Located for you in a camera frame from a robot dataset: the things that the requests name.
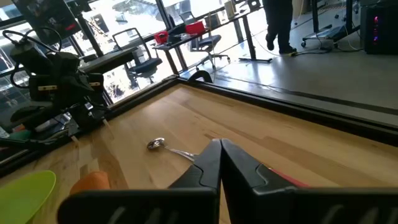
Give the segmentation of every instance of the wire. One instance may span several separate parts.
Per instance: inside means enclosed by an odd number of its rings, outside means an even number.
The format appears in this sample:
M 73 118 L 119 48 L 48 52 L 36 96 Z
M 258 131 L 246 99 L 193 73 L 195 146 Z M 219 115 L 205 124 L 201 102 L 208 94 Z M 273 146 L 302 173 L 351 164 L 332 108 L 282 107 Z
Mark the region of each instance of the wire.
M 347 25 L 344 25 L 344 28 L 346 29 L 346 33 L 347 33 L 347 36 L 349 35 L 348 34 L 348 29 L 347 29 Z M 352 49 L 354 49 L 354 50 L 358 50 L 358 51 L 360 51 L 361 49 L 356 49 L 355 47 L 353 47 L 352 45 L 351 45 L 351 42 L 349 41 L 349 39 L 347 39 L 348 40 L 348 44 L 349 44 L 349 46 L 352 48 Z
M 301 10 L 300 10 L 300 14 L 298 15 L 298 18 L 296 19 L 296 23 L 301 18 L 301 14 L 303 13 L 303 7 L 304 7 L 304 0 L 302 0 L 302 2 L 301 2 Z
M 61 121 L 59 121 L 58 119 L 55 119 L 55 117 L 54 118 L 52 118 L 52 119 L 54 119 L 56 122 L 58 122 L 58 124 L 61 124 L 62 126 L 65 126 L 65 124 L 64 123 L 62 123 Z
M 361 34 L 358 32 L 358 30 L 356 30 L 356 34 L 358 34 L 358 37 L 359 37 L 360 39 L 362 39 Z
M 15 64 L 15 68 L 13 69 L 11 75 L 10 75 L 10 82 L 11 84 L 13 84 L 15 87 L 17 88 L 22 88 L 22 89 L 29 89 L 29 86 L 20 86 L 18 85 L 15 81 L 14 81 L 14 75 L 17 73 L 18 69 L 19 69 L 19 65 L 20 63 L 16 63 Z
M 55 29 L 53 29 L 53 28 L 49 28 L 49 27 L 39 27 L 39 28 L 37 28 L 37 29 L 31 29 L 31 30 L 29 30 L 28 32 L 26 32 L 25 33 L 25 35 L 29 35 L 31 32 L 36 32 L 37 30 L 39 30 L 39 29 L 42 29 L 42 30 L 50 30 L 50 31 L 52 31 L 52 32 L 54 32 L 57 36 L 58 36 L 58 44 L 59 44 L 59 47 L 58 47 L 58 51 L 61 51 L 62 50 L 62 37 L 61 37 L 61 35 L 60 35 L 60 33 L 58 33 Z
M 22 43 L 16 42 L 15 40 L 12 40 L 7 34 L 15 34 L 15 35 L 19 35 L 19 36 L 21 36 L 21 37 L 25 37 L 26 39 L 28 39 L 28 40 L 30 40 L 30 41 L 33 41 L 33 42 L 35 42 L 36 44 L 41 45 L 42 47 L 46 48 L 47 50 L 49 50 L 49 51 L 51 51 L 51 52 L 57 53 L 56 50 L 50 48 L 48 45 L 44 44 L 44 43 L 41 42 L 41 41 L 36 40 L 35 38 L 29 37 L 29 36 L 26 35 L 26 34 L 21 34 L 20 32 L 16 32 L 16 31 L 13 31 L 13 30 L 4 30 L 4 31 L 2 32 L 2 35 L 3 35 L 5 38 L 9 39 L 14 45 L 21 45 Z
M 294 56 L 296 56 L 296 55 L 302 55 L 302 53 L 304 53 L 304 52 L 309 52 L 309 51 L 313 51 L 313 50 L 320 50 L 320 49 L 316 48 L 316 49 L 304 50 L 304 51 L 302 51 L 302 52 L 295 52 L 295 53 L 291 53 L 291 54 L 282 54 L 282 55 L 279 54 L 279 55 L 277 55 L 277 54 L 274 54 L 274 53 L 272 53 L 271 51 L 267 50 L 267 49 L 259 42 L 259 40 L 257 39 L 257 37 L 256 37 L 255 35 L 253 35 L 253 33 L 252 33 L 252 36 L 254 37 L 254 39 L 257 41 L 257 43 L 261 46 L 261 48 L 262 48 L 263 50 L 265 50 L 266 52 L 270 53 L 271 55 L 276 56 L 277 58 L 278 58 L 278 57 L 294 57 Z M 325 54 L 325 53 L 328 53 L 328 52 L 312 52 L 312 53 Z

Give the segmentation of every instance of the shoe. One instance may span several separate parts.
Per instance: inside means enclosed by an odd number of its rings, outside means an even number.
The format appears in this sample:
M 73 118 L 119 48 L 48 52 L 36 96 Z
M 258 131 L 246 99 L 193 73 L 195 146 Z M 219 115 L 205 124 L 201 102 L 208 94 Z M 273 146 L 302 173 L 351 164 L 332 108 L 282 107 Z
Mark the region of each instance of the shoe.
M 267 41 L 267 48 L 268 50 L 274 50 L 275 46 L 274 46 L 274 41 L 269 40 L 268 39 L 268 34 L 266 35 L 266 41 Z
M 294 52 L 297 52 L 297 49 L 295 49 L 295 48 L 293 48 L 293 47 L 291 47 L 291 46 L 288 46 L 288 47 L 281 47 L 281 48 L 279 49 L 279 53 L 280 53 L 280 54 L 291 54 L 291 53 L 294 53 Z

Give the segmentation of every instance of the red item on desk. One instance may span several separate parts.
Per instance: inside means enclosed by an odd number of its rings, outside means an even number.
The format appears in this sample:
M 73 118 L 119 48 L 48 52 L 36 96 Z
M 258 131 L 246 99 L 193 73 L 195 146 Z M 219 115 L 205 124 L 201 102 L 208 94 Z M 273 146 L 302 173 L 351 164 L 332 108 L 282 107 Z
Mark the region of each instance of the red item on desk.
M 195 22 L 193 24 L 189 24 L 185 27 L 185 32 L 187 34 L 200 34 L 205 31 L 205 26 L 202 21 Z
M 161 31 L 155 34 L 155 41 L 157 44 L 164 44 L 167 42 L 167 37 L 169 36 L 169 33 L 167 31 Z

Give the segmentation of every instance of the chair base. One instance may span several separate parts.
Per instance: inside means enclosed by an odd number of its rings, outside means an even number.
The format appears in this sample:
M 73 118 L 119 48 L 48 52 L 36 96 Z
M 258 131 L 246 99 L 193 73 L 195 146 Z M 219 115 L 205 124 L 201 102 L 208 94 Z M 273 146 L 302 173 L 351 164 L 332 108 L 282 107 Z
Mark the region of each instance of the chair base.
M 209 60 L 211 62 L 211 65 L 213 66 L 213 70 L 216 70 L 216 67 L 213 62 L 213 58 L 223 58 L 223 57 L 226 57 L 228 60 L 228 63 L 231 63 L 231 59 L 228 55 L 208 53 L 208 55 L 204 59 L 202 59 L 199 63 L 197 63 L 195 66 L 196 66 L 197 70 L 199 71 L 198 66 L 204 65 L 205 62 Z

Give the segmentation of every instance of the standing desk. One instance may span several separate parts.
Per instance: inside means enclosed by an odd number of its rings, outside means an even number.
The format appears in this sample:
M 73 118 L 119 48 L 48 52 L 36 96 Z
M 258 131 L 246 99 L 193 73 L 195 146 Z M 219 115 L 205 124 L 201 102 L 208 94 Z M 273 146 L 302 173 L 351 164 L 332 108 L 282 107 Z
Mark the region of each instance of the standing desk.
M 199 37 L 201 37 L 201 36 L 203 36 L 203 35 L 209 33 L 209 32 L 212 31 L 212 30 L 218 29 L 218 28 L 220 28 L 220 27 L 223 27 L 223 26 L 225 26 L 225 25 L 228 25 L 228 24 L 231 23 L 231 22 L 234 22 L 234 21 L 237 21 L 237 20 L 239 20 L 239 19 L 242 19 L 242 20 L 243 20 L 244 31 L 245 31 L 245 33 L 246 33 L 246 38 L 247 38 L 247 40 L 248 40 L 249 51 L 250 51 L 250 58 L 240 58 L 240 59 L 241 59 L 241 60 L 255 60 L 255 61 L 270 62 L 270 61 L 272 60 L 271 58 L 270 58 L 270 59 L 267 59 L 267 60 L 257 59 L 256 50 L 254 49 L 254 46 L 253 46 L 253 40 L 252 40 L 252 38 L 251 38 L 250 26 L 249 26 L 249 22 L 248 22 L 248 15 L 249 15 L 250 13 L 256 12 L 256 11 L 262 9 L 262 8 L 263 8 L 263 7 L 261 6 L 261 7 L 257 8 L 257 9 L 255 9 L 255 10 L 252 10 L 252 11 L 250 11 L 250 10 L 247 8 L 245 12 L 239 13 L 239 14 L 237 14 L 236 16 L 230 18 L 230 19 L 227 20 L 227 21 L 221 22 L 220 25 L 215 26 L 215 27 L 212 28 L 212 29 L 207 29 L 207 30 L 205 30 L 204 32 L 202 32 L 202 33 L 200 33 L 200 34 L 193 35 L 193 36 L 191 36 L 191 37 L 188 38 L 188 39 L 181 40 L 181 41 L 176 42 L 176 43 L 172 43 L 172 44 L 166 43 L 166 44 L 162 44 L 162 45 L 155 46 L 155 47 L 153 47 L 153 49 L 156 49 L 156 50 L 163 50 L 163 51 L 165 52 L 166 57 L 167 57 L 167 60 L 169 61 L 170 67 L 171 67 L 171 69 L 172 69 L 172 71 L 173 71 L 173 74 L 178 75 L 178 70 L 177 70 L 177 68 L 176 68 L 176 66 L 175 66 L 175 63 L 174 63 L 174 61 L 173 61 L 173 58 L 172 58 L 172 56 L 171 56 L 171 54 L 170 54 L 170 52 L 169 52 L 170 50 L 172 50 L 172 49 L 174 49 L 174 48 L 176 48 L 176 47 L 179 47 L 179 46 L 181 46 L 181 45 L 183 45 L 183 44 L 186 44 L 186 43 L 188 43 L 188 42 L 190 42 L 190 41 L 192 41 L 192 40 L 195 40 L 196 38 L 199 38 Z

